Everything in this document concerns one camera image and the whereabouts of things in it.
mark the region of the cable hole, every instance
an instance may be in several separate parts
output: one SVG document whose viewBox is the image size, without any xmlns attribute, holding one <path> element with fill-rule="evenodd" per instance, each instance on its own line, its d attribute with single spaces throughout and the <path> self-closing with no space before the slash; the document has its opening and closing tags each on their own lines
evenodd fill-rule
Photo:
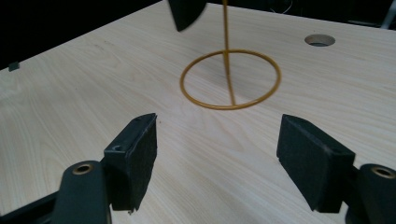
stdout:
<svg viewBox="0 0 396 224">
<path fill-rule="evenodd" d="M 335 43 L 335 39 L 330 35 L 309 35 L 305 38 L 305 43 L 314 47 L 329 47 Z"/>
</svg>

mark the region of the black object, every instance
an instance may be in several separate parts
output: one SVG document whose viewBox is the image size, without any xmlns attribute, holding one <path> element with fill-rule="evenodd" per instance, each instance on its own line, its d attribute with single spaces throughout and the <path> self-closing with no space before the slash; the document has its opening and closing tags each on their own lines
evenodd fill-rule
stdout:
<svg viewBox="0 0 396 224">
<path fill-rule="evenodd" d="M 99 161 L 64 171 L 58 192 L 0 217 L 1 224 L 111 223 L 113 210 L 137 210 L 157 156 L 155 114 L 133 119 Z"/>
<path fill-rule="evenodd" d="M 206 0 L 168 0 L 177 30 L 183 31 L 192 25 L 204 11 Z"/>
<path fill-rule="evenodd" d="M 276 155 L 312 210 L 338 213 L 346 223 L 394 223 L 396 171 L 353 166 L 355 153 L 307 120 L 283 115 Z"/>
</svg>

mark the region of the wooden table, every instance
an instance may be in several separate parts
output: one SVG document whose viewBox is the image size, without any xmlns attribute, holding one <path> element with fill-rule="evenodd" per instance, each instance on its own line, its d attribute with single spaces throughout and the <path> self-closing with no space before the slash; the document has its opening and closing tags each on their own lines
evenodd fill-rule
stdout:
<svg viewBox="0 0 396 224">
<path fill-rule="evenodd" d="M 223 48 L 221 6 L 178 33 L 165 1 L 0 71 L 0 213 L 59 188 L 64 169 L 101 160 L 133 118 L 158 114 L 158 157 L 137 213 L 113 223 L 344 223 L 311 212 L 276 157 L 282 114 L 308 119 L 357 153 L 355 166 L 396 162 L 396 33 L 230 7 L 231 47 L 274 58 L 268 100 L 237 111 L 181 93 L 193 59 Z M 335 44 L 309 46 L 308 35 Z M 232 55 L 238 102 L 275 81 L 259 59 Z M 220 57 L 193 67 L 188 91 L 228 104 Z"/>
</svg>

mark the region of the yellow wire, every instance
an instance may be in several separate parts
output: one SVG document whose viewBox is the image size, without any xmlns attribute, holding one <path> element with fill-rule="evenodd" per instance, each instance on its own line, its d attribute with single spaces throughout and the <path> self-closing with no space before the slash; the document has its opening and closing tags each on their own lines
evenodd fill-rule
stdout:
<svg viewBox="0 0 396 224">
<path fill-rule="evenodd" d="M 225 75 L 227 77 L 228 91 L 230 93 L 231 104 L 235 105 L 235 95 L 233 93 L 233 82 L 231 80 L 231 71 L 230 71 L 230 47 L 229 47 L 229 38 L 228 38 L 228 13 L 227 13 L 227 0 L 223 0 L 223 16 L 224 16 L 224 45 L 225 49 L 223 51 L 224 58 L 224 67 L 225 67 Z"/>
<path fill-rule="evenodd" d="M 224 50 L 219 50 L 219 51 L 215 51 L 215 52 L 206 54 L 206 55 L 204 55 L 204 56 L 202 56 L 202 57 L 200 57 L 200 58 L 195 59 L 194 61 L 192 61 L 192 63 L 190 63 L 190 64 L 184 69 L 184 71 L 183 71 L 183 73 L 181 74 L 181 77 L 180 77 L 180 88 L 181 88 L 181 91 L 183 92 L 183 94 L 187 97 L 187 99 L 189 99 L 191 102 L 195 103 L 196 105 L 200 105 L 200 106 L 202 106 L 202 107 L 209 108 L 209 109 L 216 109 L 216 110 L 236 110 L 236 109 L 243 109 L 243 108 L 246 108 L 246 107 L 249 107 L 249 106 L 252 106 L 252 105 L 256 105 L 256 104 L 258 104 L 258 103 L 264 101 L 264 100 L 267 99 L 268 97 L 270 97 L 272 94 L 274 94 L 274 92 L 276 92 L 276 90 L 278 89 L 278 87 L 279 87 L 279 85 L 280 85 L 280 81 L 281 81 L 281 79 L 282 79 L 282 73 L 281 73 L 281 71 L 280 71 L 279 66 L 277 65 L 277 63 L 276 63 L 272 58 L 270 58 L 270 57 L 268 57 L 268 56 L 266 56 L 266 55 L 264 55 L 264 54 L 261 54 L 261 53 L 259 53 L 259 52 L 252 51 L 252 50 L 247 50 L 247 49 L 229 49 L 229 52 L 230 52 L 230 53 L 245 53 L 245 54 L 251 54 L 251 55 L 260 57 L 260 58 L 264 59 L 265 61 L 267 61 L 269 64 L 271 64 L 271 65 L 275 68 L 275 70 L 276 70 L 276 82 L 275 82 L 274 86 L 271 88 L 271 90 L 269 90 L 269 91 L 268 91 L 267 93 L 265 93 L 263 96 L 261 96 L 261 97 L 255 99 L 255 100 L 252 100 L 252 101 L 250 101 L 250 102 L 241 104 L 241 105 L 210 105 L 210 104 L 201 102 L 201 101 L 199 101 L 199 100 L 193 98 L 192 96 L 190 96 L 190 95 L 187 93 L 187 91 L 186 91 L 186 89 L 185 89 L 185 87 L 184 87 L 184 80 L 185 80 L 185 78 L 186 78 L 186 75 L 188 74 L 188 72 L 190 71 L 190 69 L 191 69 L 194 65 L 196 65 L 198 62 L 200 62 L 200 61 L 202 61 L 202 60 L 204 60 L 204 59 L 206 59 L 206 58 L 209 58 L 209 57 L 212 57 L 212 56 L 215 56 L 215 55 L 219 55 L 219 54 L 223 54 L 223 53 L 224 53 Z"/>
<path fill-rule="evenodd" d="M 219 51 L 215 51 L 209 54 L 206 54 L 198 59 L 195 59 L 194 61 L 192 61 L 192 63 L 190 63 L 183 71 L 183 73 L 181 74 L 181 78 L 180 78 L 180 88 L 181 91 L 183 92 L 183 94 L 187 97 L 187 99 L 189 99 L 191 102 L 195 103 L 196 105 L 200 105 L 202 107 L 205 108 L 209 108 L 209 109 L 217 109 L 217 110 L 235 110 L 235 109 L 242 109 L 242 108 L 246 108 L 252 105 L 256 105 L 262 101 L 264 101 L 265 99 L 267 99 L 268 97 L 270 97 L 272 94 L 274 94 L 274 92 L 277 90 L 277 88 L 280 85 L 280 81 L 282 79 L 282 74 L 280 71 L 279 66 L 276 64 L 276 62 L 264 55 L 261 54 L 259 52 L 256 51 L 252 51 L 252 50 L 247 50 L 247 49 L 230 49 L 229 47 L 229 37 L 228 37 L 228 13 L 227 13 L 227 5 L 228 5 L 228 0 L 223 0 L 223 15 L 224 15 L 224 45 L 225 45 L 225 49 L 224 50 L 219 50 Z M 231 80 L 231 72 L 230 72 L 230 53 L 245 53 L 245 54 L 251 54 L 251 55 L 255 55 L 257 57 L 260 57 L 262 59 L 264 59 L 265 61 L 267 61 L 268 63 L 270 63 L 276 70 L 276 82 L 274 84 L 274 86 L 271 88 L 271 90 L 269 90 L 267 93 L 265 93 L 263 96 L 241 104 L 241 105 L 237 105 L 235 102 L 235 96 L 233 93 L 233 83 Z M 188 72 L 190 71 L 190 69 L 196 65 L 198 62 L 215 56 L 215 55 L 219 55 L 222 54 L 223 55 L 223 59 L 224 59 L 224 67 L 225 67 L 225 73 L 226 73 L 226 77 L 227 77 L 227 83 L 228 83 L 228 90 L 230 93 L 230 98 L 231 98 L 231 105 L 210 105 L 204 102 L 201 102 L 195 98 L 193 98 L 192 96 L 190 96 L 185 87 L 184 87 L 184 80 L 186 78 L 186 75 L 188 74 Z"/>
</svg>

